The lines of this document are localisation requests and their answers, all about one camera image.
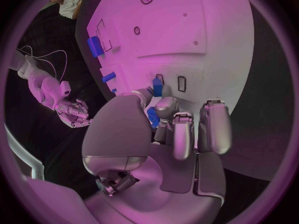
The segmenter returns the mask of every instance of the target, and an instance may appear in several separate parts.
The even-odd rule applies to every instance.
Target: dark floor
[[[93,117],[106,103],[106,100],[80,54],[74,32],[75,22],[59,16],[58,7],[54,5],[40,12],[28,28],[19,47],[31,45],[36,56],[58,49],[65,50],[68,54],[68,68],[64,80],[68,80],[72,87],[70,99],[84,99],[90,107],[90,117]],[[271,56],[271,50],[263,53],[263,57],[268,56]],[[62,75],[64,59],[63,53],[57,53],[48,58],[57,68],[58,77]],[[48,64],[41,62],[40,67],[53,75]],[[232,114],[234,122],[239,124],[236,130],[244,128],[240,125],[241,123],[247,123],[248,129],[256,130],[254,125],[261,122],[259,117],[262,117],[264,125],[267,125],[268,114],[271,113],[269,110],[277,113],[277,116],[270,117],[270,121],[284,120],[284,107],[291,106],[289,101],[280,102],[283,109],[279,109],[276,102],[269,108],[260,109],[258,113],[249,113],[249,108],[252,108],[253,105],[256,106],[260,101],[260,96],[264,97],[263,102],[271,103],[276,100],[277,92],[285,96],[292,93],[291,90],[285,90],[285,87],[280,84],[276,84],[276,92],[267,90],[269,81],[274,84],[279,78],[273,74],[287,72],[282,66],[269,66],[264,69],[262,66],[255,67],[254,70],[251,70],[251,72],[253,71],[258,72],[259,75],[250,74],[249,77],[255,78],[255,80],[247,83],[240,103]],[[262,74],[267,74],[264,80],[261,79]],[[281,77],[281,83],[285,82],[284,79],[285,77]],[[83,199],[98,190],[94,177],[87,173],[82,163],[81,145],[87,128],[70,129],[63,124],[55,112],[43,107],[35,100],[28,89],[27,81],[18,77],[15,71],[11,71],[7,79],[5,112],[6,123],[17,140],[45,165],[47,181],[72,188]],[[278,130],[280,128],[283,129],[285,126],[281,124]],[[237,216],[258,197],[269,183],[229,170],[225,170],[225,175],[227,180],[226,201],[215,224],[226,223]]]

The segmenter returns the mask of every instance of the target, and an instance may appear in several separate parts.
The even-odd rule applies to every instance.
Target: wire
[[[37,59],[37,60],[46,61],[46,62],[48,62],[48,63],[52,66],[52,68],[53,68],[53,70],[54,70],[54,73],[55,73],[55,78],[57,78],[57,75],[56,75],[56,70],[55,70],[54,66],[52,65],[52,63],[49,62],[49,61],[47,61],[47,60],[40,59],[40,58],[41,58],[41,57],[48,56],[48,55],[51,55],[51,54],[53,54],[53,53],[55,53],[55,52],[58,52],[58,51],[62,51],[62,52],[64,52],[64,54],[65,54],[65,66],[64,66],[64,71],[63,71],[63,73],[62,73],[62,76],[61,76],[61,78],[60,78],[60,80],[59,80],[59,82],[61,82],[61,80],[62,80],[62,78],[63,78],[63,76],[64,76],[64,73],[65,73],[66,67],[67,67],[67,54],[66,54],[66,52],[65,52],[64,50],[53,51],[53,52],[51,52],[51,53],[49,53],[49,54],[47,54],[47,55],[44,55],[44,56],[33,56],[32,47],[31,47],[31,46],[24,46],[24,47],[22,47],[21,49],[18,49],[18,48],[17,48],[17,49],[18,49],[18,50],[21,50],[22,52],[24,52],[24,53],[26,53],[26,54],[28,54],[28,55],[30,55],[29,53],[27,53],[27,52],[25,52],[25,51],[22,50],[22,49],[25,48],[25,47],[29,47],[29,48],[31,49],[31,56],[32,56],[32,57],[34,57],[34,58]]]

